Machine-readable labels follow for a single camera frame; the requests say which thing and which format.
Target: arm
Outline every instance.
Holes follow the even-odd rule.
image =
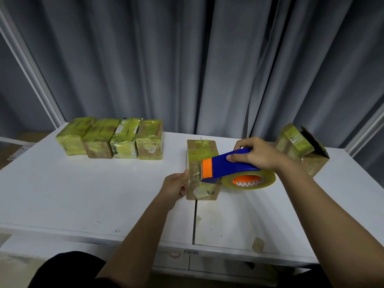
[[[185,195],[188,178],[186,170],[164,179],[159,194],[96,278],[108,278],[122,288],[146,285],[168,212]]]
[[[311,247],[334,287],[383,287],[384,248],[328,196],[301,165],[257,137],[240,140],[235,149],[248,154],[228,156],[279,176]]]

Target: taped cardboard box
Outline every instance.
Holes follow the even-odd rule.
[[[163,159],[163,121],[142,120],[136,135],[137,158],[140,160]]]
[[[82,140],[95,122],[95,117],[75,118],[56,135],[56,140],[67,155],[86,154]]]
[[[113,153],[109,142],[120,120],[114,118],[104,118],[95,122],[93,127],[83,138],[83,145],[89,158],[91,159],[112,159]]]
[[[137,159],[136,133],[142,118],[123,118],[116,129],[110,145],[113,156]]]
[[[217,156],[214,140],[187,140],[187,169],[189,170],[189,188],[187,200],[216,200],[221,181],[216,184],[201,182],[201,161]]]
[[[312,177],[329,161],[325,147],[305,127],[299,131],[292,123],[281,130],[275,148],[301,163]]]
[[[47,135],[49,135],[49,132],[23,132],[16,139],[27,142],[39,142]],[[7,144],[0,152],[0,170],[12,163],[13,160],[24,154],[31,147],[30,145]]]

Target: forearm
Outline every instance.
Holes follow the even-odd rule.
[[[383,284],[384,248],[289,158],[276,170],[324,271],[337,286]]]
[[[124,288],[145,286],[167,214],[161,198],[156,197],[97,278],[109,278]]]

